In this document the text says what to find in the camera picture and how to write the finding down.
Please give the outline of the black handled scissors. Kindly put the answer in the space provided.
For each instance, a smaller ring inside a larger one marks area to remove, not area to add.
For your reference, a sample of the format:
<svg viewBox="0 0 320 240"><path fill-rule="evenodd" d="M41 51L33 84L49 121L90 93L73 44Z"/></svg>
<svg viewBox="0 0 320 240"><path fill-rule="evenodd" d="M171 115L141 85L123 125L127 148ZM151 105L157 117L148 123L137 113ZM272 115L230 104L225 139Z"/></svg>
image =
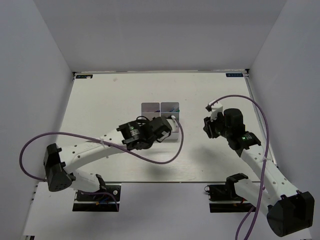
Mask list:
<svg viewBox="0 0 320 240"><path fill-rule="evenodd" d="M135 121L139 125L144 125L144 124L148 123L150 120L147 117L141 115L141 116L138 116Z"/></svg>

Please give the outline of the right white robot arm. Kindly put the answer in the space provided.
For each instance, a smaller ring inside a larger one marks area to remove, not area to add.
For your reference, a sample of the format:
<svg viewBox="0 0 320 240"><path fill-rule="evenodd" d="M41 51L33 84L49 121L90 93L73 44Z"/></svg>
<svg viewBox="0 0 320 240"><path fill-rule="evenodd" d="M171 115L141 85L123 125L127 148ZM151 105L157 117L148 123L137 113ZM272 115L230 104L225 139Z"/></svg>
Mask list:
<svg viewBox="0 0 320 240"><path fill-rule="evenodd" d="M315 199L301 192L280 172L272 160L264 156L264 148L257 136L245 129L243 114L237 108L211 110L204 118L204 128L210 139L223 137L229 147L253 170L263 182L253 183L244 173L226 178L225 184L210 185L212 200L245 199L260 205L271 230L279 237L307 229L313 225Z"/></svg>

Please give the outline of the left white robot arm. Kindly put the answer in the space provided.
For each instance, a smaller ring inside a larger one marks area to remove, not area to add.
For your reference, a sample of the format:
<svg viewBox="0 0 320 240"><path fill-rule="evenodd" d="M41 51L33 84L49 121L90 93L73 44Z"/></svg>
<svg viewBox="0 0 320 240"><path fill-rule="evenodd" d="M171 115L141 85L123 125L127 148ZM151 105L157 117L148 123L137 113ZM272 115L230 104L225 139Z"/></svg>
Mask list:
<svg viewBox="0 0 320 240"><path fill-rule="evenodd" d="M50 192L67 188L88 192L94 199L105 196L106 187L98 174L86 173L80 168L111 155L147 150L155 142L169 137L178 128L173 119L159 116L152 120L137 119L119 125L97 140L88 140L68 147L47 146L44 169Z"/></svg>

